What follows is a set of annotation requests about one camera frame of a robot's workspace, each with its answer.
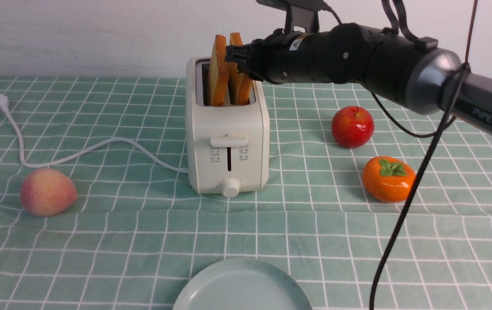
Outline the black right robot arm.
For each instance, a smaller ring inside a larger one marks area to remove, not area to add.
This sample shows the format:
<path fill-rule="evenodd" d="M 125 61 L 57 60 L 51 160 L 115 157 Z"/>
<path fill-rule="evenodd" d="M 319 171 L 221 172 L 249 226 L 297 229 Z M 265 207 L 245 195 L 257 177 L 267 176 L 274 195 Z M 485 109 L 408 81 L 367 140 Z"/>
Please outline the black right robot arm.
<path fill-rule="evenodd" d="M 446 108 L 461 69 L 453 51 L 419 51 L 404 37 L 356 23 L 311 34 L 278 29 L 226 47 L 225 59 L 251 79 L 272 84 L 358 83 L 420 115 Z M 452 114 L 492 136 L 492 78 L 468 72 Z"/>

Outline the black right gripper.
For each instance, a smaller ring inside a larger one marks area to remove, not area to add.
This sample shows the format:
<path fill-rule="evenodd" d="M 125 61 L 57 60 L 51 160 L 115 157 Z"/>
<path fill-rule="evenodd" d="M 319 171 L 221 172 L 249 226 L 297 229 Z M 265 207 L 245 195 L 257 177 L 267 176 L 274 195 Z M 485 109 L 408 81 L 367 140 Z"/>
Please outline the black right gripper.
<path fill-rule="evenodd" d="M 336 83 L 345 79 L 345 51 L 329 31 L 273 33 L 244 45 L 228 45 L 225 61 L 237 73 L 272 84 Z"/>

